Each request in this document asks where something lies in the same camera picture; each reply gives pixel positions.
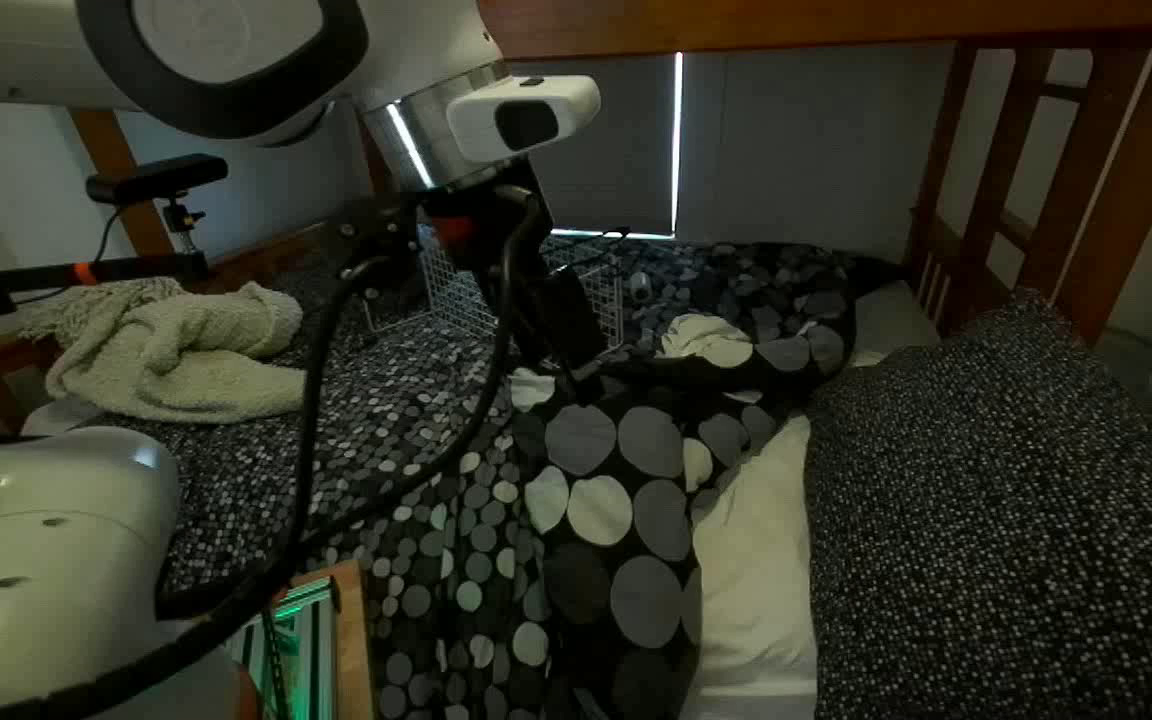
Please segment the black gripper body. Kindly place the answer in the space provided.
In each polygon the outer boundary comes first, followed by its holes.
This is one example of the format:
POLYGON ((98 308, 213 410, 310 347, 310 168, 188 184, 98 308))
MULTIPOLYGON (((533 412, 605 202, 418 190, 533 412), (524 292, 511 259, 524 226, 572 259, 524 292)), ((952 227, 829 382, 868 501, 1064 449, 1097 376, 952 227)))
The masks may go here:
POLYGON ((605 327, 569 264, 544 259, 552 234, 544 202, 524 184, 478 184, 424 202, 449 259, 478 275, 493 312, 511 315, 530 366, 585 371, 610 347, 605 327))

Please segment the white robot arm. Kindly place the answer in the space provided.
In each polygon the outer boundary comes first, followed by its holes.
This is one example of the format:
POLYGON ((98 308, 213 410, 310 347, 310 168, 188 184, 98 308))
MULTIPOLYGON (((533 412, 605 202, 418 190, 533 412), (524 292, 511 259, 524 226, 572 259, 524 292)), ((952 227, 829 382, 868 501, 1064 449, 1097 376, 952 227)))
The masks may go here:
MULTIPOLYGON (((0 101, 141 109, 213 141, 293 141, 337 101, 421 195, 484 203, 602 113, 589 78, 508 78, 478 0, 0 0, 0 101)), ((297 572, 299 538, 188 633, 153 613, 169 453, 115 427, 0 445, 0 720, 178 708, 297 572)))

